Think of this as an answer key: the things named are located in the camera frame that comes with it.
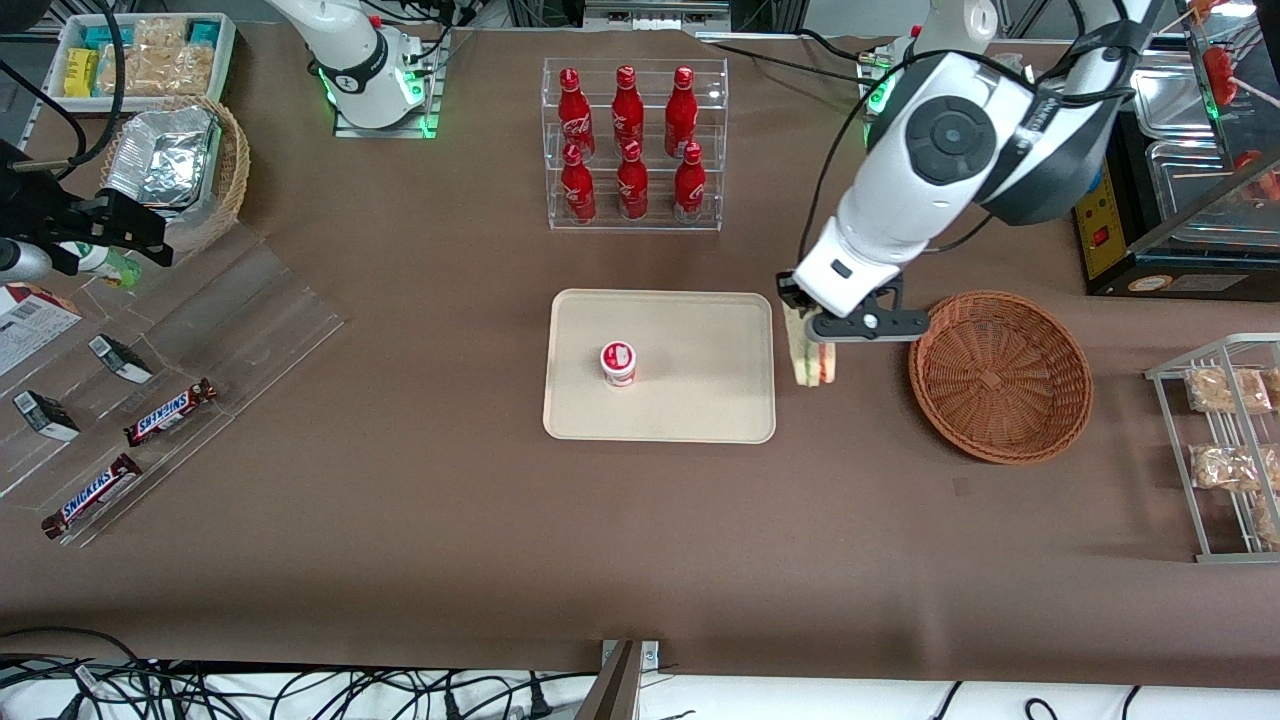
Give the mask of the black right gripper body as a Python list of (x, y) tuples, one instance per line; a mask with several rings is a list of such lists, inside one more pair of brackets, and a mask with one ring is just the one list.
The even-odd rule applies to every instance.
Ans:
[(82, 208), (84, 199), (65, 191), (47, 170), (18, 172), (28, 159), (17, 146), (1, 141), (1, 234), (29, 243), (92, 243), (95, 220)]

